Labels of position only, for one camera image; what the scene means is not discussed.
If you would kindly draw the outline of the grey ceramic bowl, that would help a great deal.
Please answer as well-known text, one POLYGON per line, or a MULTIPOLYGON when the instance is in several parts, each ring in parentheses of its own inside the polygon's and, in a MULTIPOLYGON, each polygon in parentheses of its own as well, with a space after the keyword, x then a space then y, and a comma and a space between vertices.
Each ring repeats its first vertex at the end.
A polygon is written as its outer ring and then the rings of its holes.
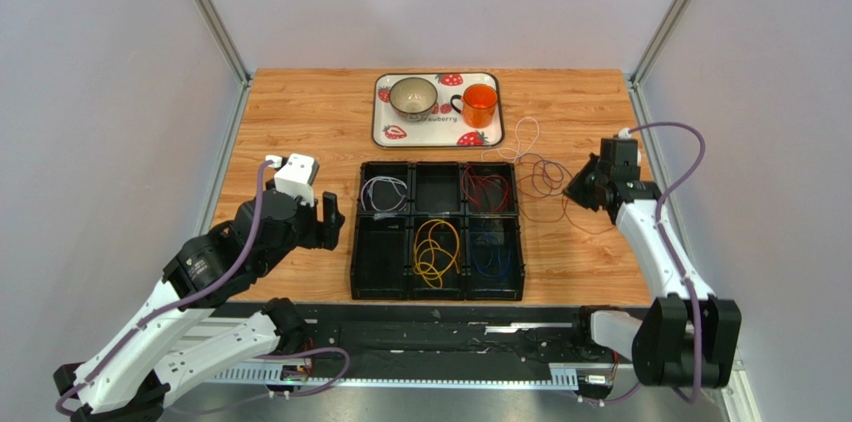
POLYGON ((421 77, 405 77, 390 89, 389 103, 393 111, 406 122, 427 119, 438 104, 436 86, 421 77))

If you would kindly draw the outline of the aluminium frame rail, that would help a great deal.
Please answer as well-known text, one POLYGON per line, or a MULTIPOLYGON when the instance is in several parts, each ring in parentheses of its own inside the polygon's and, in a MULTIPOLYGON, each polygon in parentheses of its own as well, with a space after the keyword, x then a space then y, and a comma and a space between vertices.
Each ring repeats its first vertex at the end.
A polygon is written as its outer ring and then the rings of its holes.
POLYGON ((324 387, 493 389, 568 392, 600 407, 630 361, 608 349, 579 356, 569 323, 307 322, 304 347, 285 355, 230 358, 195 384, 264 386, 270 391, 324 387))

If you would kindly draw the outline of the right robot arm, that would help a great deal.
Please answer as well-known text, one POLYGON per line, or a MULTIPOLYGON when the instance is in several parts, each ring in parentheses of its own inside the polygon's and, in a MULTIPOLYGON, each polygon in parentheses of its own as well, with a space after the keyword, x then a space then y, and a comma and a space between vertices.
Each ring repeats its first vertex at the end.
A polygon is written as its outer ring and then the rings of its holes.
POLYGON ((652 303, 642 318, 608 306, 579 317, 585 345, 627 357, 645 386, 717 389, 733 371, 742 314, 702 280, 671 231, 663 194, 641 180, 639 145, 604 138, 564 193, 577 205, 603 210, 627 241, 652 303))

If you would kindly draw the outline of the black six-compartment organizer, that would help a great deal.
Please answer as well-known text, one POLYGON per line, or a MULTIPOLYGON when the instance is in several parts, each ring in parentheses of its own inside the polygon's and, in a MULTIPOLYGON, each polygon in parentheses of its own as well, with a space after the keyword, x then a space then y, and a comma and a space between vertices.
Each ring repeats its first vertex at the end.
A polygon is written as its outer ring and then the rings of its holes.
POLYGON ((353 299, 522 300, 513 164, 365 162, 356 208, 353 299))

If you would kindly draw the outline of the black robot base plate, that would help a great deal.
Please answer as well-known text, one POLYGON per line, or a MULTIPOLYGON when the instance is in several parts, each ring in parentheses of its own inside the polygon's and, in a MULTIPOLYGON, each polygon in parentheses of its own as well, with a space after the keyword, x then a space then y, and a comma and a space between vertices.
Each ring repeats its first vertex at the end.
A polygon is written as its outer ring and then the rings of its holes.
POLYGON ((608 376, 629 360, 581 348, 576 306, 298 303, 316 347, 355 381, 544 382, 554 364, 608 376))

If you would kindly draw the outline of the strawberry pattern tray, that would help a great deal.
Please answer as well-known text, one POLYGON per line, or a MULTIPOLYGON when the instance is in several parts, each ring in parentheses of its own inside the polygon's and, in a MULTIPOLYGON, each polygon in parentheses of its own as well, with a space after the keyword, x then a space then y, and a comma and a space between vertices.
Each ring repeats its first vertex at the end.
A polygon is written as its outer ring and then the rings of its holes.
POLYGON ((495 107, 489 125, 468 125, 461 113, 462 96, 471 86, 484 85, 499 92, 497 78, 488 72, 417 73, 437 91, 436 103, 421 120, 408 119, 391 106, 393 85, 407 77, 404 73, 380 76, 374 86, 372 140, 382 147, 402 148, 495 148, 503 142, 505 126, 502 108, 495 107))

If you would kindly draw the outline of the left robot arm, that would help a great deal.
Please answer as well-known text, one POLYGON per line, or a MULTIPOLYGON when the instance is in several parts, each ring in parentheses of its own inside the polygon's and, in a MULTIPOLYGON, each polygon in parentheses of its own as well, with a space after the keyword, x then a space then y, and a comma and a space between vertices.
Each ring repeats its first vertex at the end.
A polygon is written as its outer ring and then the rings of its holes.
POLYGON ((233 219, 183 245, 140 310, 96 356, 54 372, 56 411, 72 421, 154 421, 187 391, 235 364, 299 356, 307 324, 287 298, 271 299, 201 343, 176 345, 294 249, 334 250, 344 222, 333 193, 308 203, 261 188, 233 219))

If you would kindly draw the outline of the orange mug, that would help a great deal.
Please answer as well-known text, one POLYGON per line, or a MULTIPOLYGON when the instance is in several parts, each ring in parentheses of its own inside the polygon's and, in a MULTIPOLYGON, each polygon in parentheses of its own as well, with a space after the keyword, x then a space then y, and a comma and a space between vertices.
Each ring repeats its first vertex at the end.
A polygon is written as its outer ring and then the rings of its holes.
POLYGON ((495 88, 485 84, 469 86, 461 95, 453 95, 450 106, 458 112, 469 127, 488 127, 498 108, 499 97, 495 88))

